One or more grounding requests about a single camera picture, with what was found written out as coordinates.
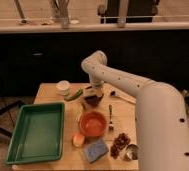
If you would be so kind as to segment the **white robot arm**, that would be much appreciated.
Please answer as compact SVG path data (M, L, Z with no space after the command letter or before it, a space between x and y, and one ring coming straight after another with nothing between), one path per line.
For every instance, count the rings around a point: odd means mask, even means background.
M93 87L107 82L136 99L139 171L189 171L186 107L174 86L111 68L102 51L85 58L81 67Z

